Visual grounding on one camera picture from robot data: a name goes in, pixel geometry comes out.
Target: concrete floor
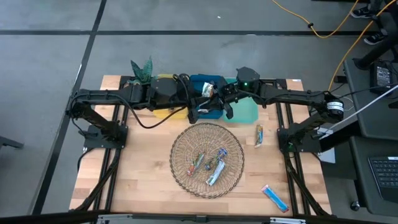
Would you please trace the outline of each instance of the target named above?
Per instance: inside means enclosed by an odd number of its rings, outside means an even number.
[[[333,30],[351,3],[279,0]],[[91,30],[100,0],[3,0],[0,30]],[[366,20],[349,18],[342,30],[362,30]],[[308,30],[300,19],[264,0],[108,0],[99,30]],[[53,143],[81,63],[88,35],[0,35],[0,135],[25,143],[21,151],[0,151],[0,217],[25,215]],[[264,78],[299,78],[304,88],[324,90],[356,37],[240,35],[96,36],[82,88],[98,89],[103,75],[130,75],[129,60],[152,56],[156,73],[235,76],[247,66]],[[352,57],[371,47],[360,42]],[[346,86],[336,92],[349,91]],[[76,179],[83,138],[70,126],[44,206],[66,212]],[[332,211],[341,218],[397,223],[398,218],[353,212],[352,181],[328,177]],[[152,223],[152,221],[135,221]]]

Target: small packet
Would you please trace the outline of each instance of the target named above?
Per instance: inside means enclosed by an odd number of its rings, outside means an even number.
[[[203,97],[211,97],[213,95],[213,85],[205,82],[201,91]]]
[[[265,185],[261,191],[266,194],[277,206],[278,208],[283,212],[289,211],[289,206],[286,205],[285,202],[283,202],[278,195],[274,193],[274,191],[271,190],[271,188],[268,185]]]
[[[260,147],[262,144],[262,124],[258,124],[256,127],[256,145],[254,145],[255,148]]]
[[[205,156],[205,155],[204,155],[203,153],[199,153],[199,154],[197,155],[197,158],[196,158],[194,161],[192,161],[192,165],[189,167],[189,169],[188,169],[188,171],[187,171],[188,176],[191,177],[191,176],[193,175],[193,173],[195,172],[195,170],[198,169],[198,167],[200,166],[200,164],[201,164],[201,162],[202,162],[204,156]]]
[[[210,175],[209,179],[206,180],[206,184],[212,186],[216,182],[218,176],[220,176],[221,171],[223,171],[224,167],[225,167],[225,162],[222,159],[220,159],[217,168],[214,171],[214,174]]]
[[[228,152],[226,151],[225,148],[223,148],[223,147],[220,148],[219,151],[218,151],[218,153],[217,153],[217,156],[215,156],[214,158],[210,159],[210,160],[205,164],[205,169],[206,169],[207,171],[212,170],[212,168],[213,168],[216,164],[218,164],[218,162],[219,162],[222,158],[224,158],[224,156],[226,156],[227,154],[228,154]]]

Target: wire basket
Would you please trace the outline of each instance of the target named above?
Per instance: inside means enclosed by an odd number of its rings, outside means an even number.
[[[206,180],[214,173],[206,170],[205,164],[214,158],[223,147],[228,154],[223,158],[225,167],[217,181],[209,186]],[[192,176],[187,170],[199,153],[204,158]],[[203,198],[217,198],[231,191],[242,176],[243,149],[236,137],[217,124],[201,123],[190,126],[174,141],[170,154],[170,167],[175,181],[187,192]]]

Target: keyboard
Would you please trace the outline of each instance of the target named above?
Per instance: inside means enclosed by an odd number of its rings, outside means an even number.
[[[369,164],[380,196],[398,203],[398,156],[370,157]]]

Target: wooden table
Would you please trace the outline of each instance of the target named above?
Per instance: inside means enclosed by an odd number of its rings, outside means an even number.
[[[117,90],[120,76],[105,75],[101,89]],[[302,90],[300,80],[287,80],[292,90]],[[95,110],[106,119],[111,119],[114,106],[96,106]],[[299,123],[308,117],[306,106],[292,105],[294,121]],[[137,111],[145,125],[160,121],[150,111]],[[244,151],[244,172],[238,185],[228,194],[216,199],[198,198],[184,191],[170,171],[170,150],[177,135],[190,126],[188,119],[169,119],[154,129],[140,127],[129,113],[129,133],[126,147],[122,150],[112,212],[207,214],[207,215],[252,215],[291,216],[291,210],[282,213],[261,192],[266,184],[290,204],[287,175],[283,156],[279,151],[276,129],[279,127],[276,107],[266,110],[259,106],[259,119],[254,124],[231,124],[220,120],[199,120],[220,124],[230,130],[240,141]],[[287,117],[284,114],[285,126]],[[255,127],[264,125],[262,146],[254,148]],[[317,202],[331,212],[321,165],[311,153],[301,153],[305,183]],[[79,206],[98,182],[104,149],[95,149],[81,161],[70,208]],[[100,208],[104,208],[108,186],[104,187]],[[296,186],[299,211],[303,213],[300,191]]]

